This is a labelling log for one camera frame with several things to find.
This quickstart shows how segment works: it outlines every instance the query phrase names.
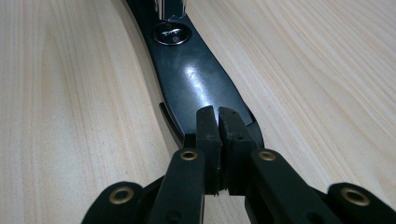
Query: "table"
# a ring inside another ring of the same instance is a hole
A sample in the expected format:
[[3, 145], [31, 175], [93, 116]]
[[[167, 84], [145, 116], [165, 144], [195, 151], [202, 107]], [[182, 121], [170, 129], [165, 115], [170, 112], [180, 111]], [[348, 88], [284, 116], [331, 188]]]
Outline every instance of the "table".
[[[199, 0], [187, 11], [311, 186], [396, 208], [396, 3]], [[120, 0], [0, 1], [0, 222], [79, 223], [107, 186], [162, 176], [177, 150], [148, 52]], [[205, 223], [248, 223], [205, 197]]]

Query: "metal ring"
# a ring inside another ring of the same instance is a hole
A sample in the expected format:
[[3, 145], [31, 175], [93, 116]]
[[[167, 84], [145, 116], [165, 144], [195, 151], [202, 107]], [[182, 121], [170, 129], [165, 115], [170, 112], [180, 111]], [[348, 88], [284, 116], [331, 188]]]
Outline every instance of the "metal ring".
[[180, 153], [180, 158], [185, 161], [193, 161], [198, 158], [198, 153], [194, 151], [184, 151]]
[[343, 188], [341, 189], [341, 195], [350, 203], [358, 206], [367, 206], [370, 204], [370, 199], [356, 189]]
[[127, 203], [133, 197], [134, 197], [134, 191], [130, 187], [123, 186], [123, 187], [119, 187], [119, 188], [113, 190], [113, 192], [111, 192], [111, 194], [110, 194], [109, 200], [111, 203], [114, 203], [114, 204], [122, 204], [122, 203]]
[[276, 159], [276, 155], [269, 151], [259, 152], [259, 157], [264, 161], [274, 161]]

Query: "desk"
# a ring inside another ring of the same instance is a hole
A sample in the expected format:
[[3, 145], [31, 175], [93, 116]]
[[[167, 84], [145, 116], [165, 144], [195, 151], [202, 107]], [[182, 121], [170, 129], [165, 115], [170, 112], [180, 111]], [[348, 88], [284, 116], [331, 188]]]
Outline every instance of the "desk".
[[[394, 1], [190, 0], [266, 146], [311, 186], [396, 208]], [[0, 3], [0, 222], [79, 223], [107, 186], [162, 176], [176, 144], [120, 0]], [[247, 223], [205, 197], [205, 223]]]

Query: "brass rivet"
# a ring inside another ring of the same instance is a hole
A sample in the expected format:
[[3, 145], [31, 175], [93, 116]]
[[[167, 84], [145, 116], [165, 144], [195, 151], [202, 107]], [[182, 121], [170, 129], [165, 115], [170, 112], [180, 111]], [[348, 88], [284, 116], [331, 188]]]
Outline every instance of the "brass rivet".
[[185, 161], [193, 161], [198, 158], [198, 153], [194, 151], [184, 151], [180, 154], [180, 157]]
[[350, 203], [358, 206], [367, 206], [370, 204], [370, 199], [356, 189], [343, 188], [341, 189], [341, 195]]
[[119, 187], [111, 192], [109, 200], [114, 204], [127, 203], [134, 197], [134, 191], [127, 187]]
[[259, 157], [264, 161], [274, 161], [276, 159], [276, 155], [268, 151], [259, 152]]

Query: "glossy black surface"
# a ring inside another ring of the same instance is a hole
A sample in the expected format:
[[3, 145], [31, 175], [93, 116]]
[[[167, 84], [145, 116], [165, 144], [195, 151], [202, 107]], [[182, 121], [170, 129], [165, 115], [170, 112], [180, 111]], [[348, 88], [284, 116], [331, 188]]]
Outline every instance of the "glossy black surface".
[[[196, 112], [213, 105], [218, 117], [221, 106], [237, 111], [246, 126], [255, 122], [238, 90], [215, 56], [193, 27], [188, 16], [172, 17], [167, 22], [190, 28], [187, 41], [175, 46], [161, 44], [153, 35], [158, 24], [153, 1], [127, 1], [145, 38], [160, 83], [163, 100], [171, 123], [184, 139], [186, 134], [196, 134]], [[260, 129], [253, 134], [262, 142]]]

